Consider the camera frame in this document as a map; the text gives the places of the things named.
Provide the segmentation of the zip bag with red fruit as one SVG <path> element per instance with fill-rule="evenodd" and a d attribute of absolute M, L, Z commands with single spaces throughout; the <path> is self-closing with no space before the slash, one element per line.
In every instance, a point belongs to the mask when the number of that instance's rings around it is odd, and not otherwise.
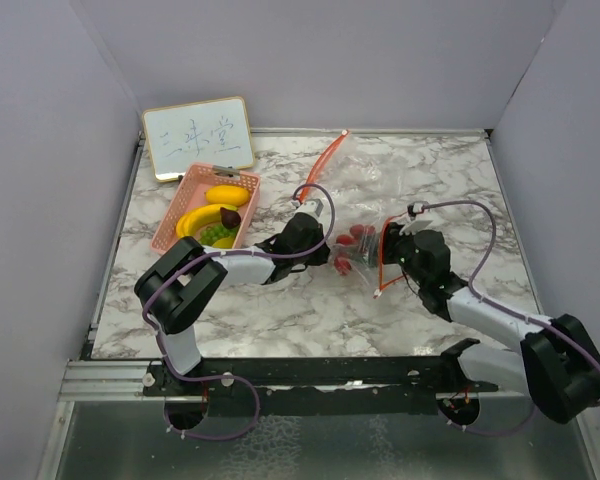
<path fill-rule="evenodd" d="M 380 298 L 391 286 L 402 282 L 415 292 L 406 274 L 400 273 L 389 279 L 384 273 L 383 255 L 388 252 L 384 240 L 391 226 L 403 227 L 399 223 L 402 219 L 402 215 L 389 216 L 382 226 L 354 224 L 336 237 L 332 247 L 330 262 L 334 269 L 341 276 L 357 275 L 370 290 L 373 299 Z"/>

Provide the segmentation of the fake red strawberries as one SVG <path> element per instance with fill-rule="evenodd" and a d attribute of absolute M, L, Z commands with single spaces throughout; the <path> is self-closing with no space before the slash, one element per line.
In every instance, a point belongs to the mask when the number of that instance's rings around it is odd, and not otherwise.
<path fill-rule="evenodd" d="M 378 265 L 378 234 L 373 225 L 355 224 L 336 237 L 333 266 L 340 275 Z"/>

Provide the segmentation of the zip bag with yellow fruit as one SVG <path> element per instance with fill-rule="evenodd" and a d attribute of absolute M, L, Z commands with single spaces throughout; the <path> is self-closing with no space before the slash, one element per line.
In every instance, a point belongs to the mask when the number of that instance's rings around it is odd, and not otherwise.
<path fill-rule="evenodd" d="M 405 155 L 344 130 L 320 154 L 307 181 L 328 191 L 338 221 L 375 222 L 406 210 L 409 170 Z"/>

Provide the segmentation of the fake dark eggplant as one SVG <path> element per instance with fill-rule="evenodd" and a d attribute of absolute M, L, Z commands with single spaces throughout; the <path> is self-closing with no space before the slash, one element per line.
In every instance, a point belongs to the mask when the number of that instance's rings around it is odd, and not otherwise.
<path fill-rule="evenodd" d="M 226 207 L 220 208 L 221 224 L 228 230 L 236 229 L 240 226 L 242 219 L 237 210 Z"/>

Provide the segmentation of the fake yellow mango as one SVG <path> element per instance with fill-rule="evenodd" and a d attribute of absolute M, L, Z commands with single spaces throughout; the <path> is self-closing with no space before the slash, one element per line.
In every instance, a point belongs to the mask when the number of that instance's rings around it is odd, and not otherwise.
<path fill-rule="evenodd" d="M 250 201 L 249 190 L 236 185 L 216 185 L 205 192 L 209 204 L 226 204 L 241 207 Z"/>

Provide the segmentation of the fake green grapes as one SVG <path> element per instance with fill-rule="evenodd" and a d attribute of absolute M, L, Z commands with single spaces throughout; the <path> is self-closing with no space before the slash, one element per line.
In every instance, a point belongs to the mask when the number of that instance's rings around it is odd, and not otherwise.
<path fill-rule="evenodd" d="M 220 240 L 228 239 L 229 246 L 232 246 L 238 230 L 238 227 L 227 229 L 222 224 L 206 226 L 200 233 L 199 243 L 212 246 Z"/>

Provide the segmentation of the fake banana bunch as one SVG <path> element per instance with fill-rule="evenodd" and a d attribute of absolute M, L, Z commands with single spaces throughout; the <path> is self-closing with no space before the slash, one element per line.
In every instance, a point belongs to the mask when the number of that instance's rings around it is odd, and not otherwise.
<path fill-rule="evenodd" d="M 226 207 L 237 210 L 237 207 L 226 204 L 209 204 L 196 208 L 183 215 L 177 222 L 175 233 L 178 238 L 195 237 L 199 242 L 201 231 L 210 225 L 221 224 L 220 208 Z M 217 248 L 230 248 L 228 239 L 223 239 L 212 245 Z"/>

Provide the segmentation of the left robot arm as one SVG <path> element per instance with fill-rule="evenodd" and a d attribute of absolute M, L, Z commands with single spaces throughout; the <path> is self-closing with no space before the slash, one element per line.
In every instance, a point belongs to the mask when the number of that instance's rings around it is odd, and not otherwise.
<path fill-rule="evenodd" d="M 309 266 L 324 265 L 329 253 L 319 215 L 302 209 L 280 233 L 242 250 L 204 247 L 192 237 L 177 241 L 134 286 L 170 365 L 169 386 L 186 395 L 200 385 L 202 356 L 194 323 L 219 289 L 277 283 Z"/>

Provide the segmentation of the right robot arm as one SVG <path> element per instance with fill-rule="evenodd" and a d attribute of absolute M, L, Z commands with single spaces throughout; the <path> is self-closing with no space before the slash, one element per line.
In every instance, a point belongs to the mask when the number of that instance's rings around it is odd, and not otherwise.
<path fill-rule="evenodd" d="M 378 240 L 381 265 L 397 265 L 432 314 L 502 344 L 471 342 L 439 367 L 441 383 L 461 391 L 486 381 L 528 396 L 548 419 L 566 424 L 600 406 L 600 353 L 575 316 L 534 316 L 477 292 L 451 269 L 442 233 L 389 222 Z"/>

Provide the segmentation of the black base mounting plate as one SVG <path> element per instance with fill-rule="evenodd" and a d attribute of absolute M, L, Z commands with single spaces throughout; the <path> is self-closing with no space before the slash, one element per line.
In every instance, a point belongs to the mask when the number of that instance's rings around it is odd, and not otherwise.
<path fill-rule="evenodd" d="M 149 364 L 143 394 L 167 407 L 211 418 L 332 416 L 374 413 L 433 415 L 445 395 L 496 391 L 470 381 L 444 356 L 207 358 L 185 379 Z"/>

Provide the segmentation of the pink plastic basket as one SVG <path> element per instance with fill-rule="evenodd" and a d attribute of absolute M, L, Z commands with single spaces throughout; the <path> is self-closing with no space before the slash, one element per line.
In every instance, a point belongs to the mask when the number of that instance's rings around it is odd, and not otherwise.
<path fill-rule="evenodd" d="M 259 175 L 195 163 L 181 180 L 150 249 L 163 254 L 184 236 L 204 245 L 239 248 L 259 196 Z"/>

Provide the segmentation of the small whiteboard with writing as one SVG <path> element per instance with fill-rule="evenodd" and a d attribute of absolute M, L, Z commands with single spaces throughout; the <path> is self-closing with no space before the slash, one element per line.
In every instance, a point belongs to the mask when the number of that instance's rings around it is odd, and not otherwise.
<path fill-rule="evenodd" d="M 246 103 L 239 96 L 148 109 L 141 119 L 159 182 L 178 179 L 194 163 L 237 170 L 255 163 Z"/>

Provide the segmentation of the aluminium frame rail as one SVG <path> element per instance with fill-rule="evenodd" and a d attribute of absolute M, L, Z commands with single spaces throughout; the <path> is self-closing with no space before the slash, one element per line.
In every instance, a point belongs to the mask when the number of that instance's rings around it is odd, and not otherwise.
<path fill-rule="evenodd" d="M 137 401 L 143 398 L 148 361 L 69 361 L 59 400 L 65 402 Z"/>

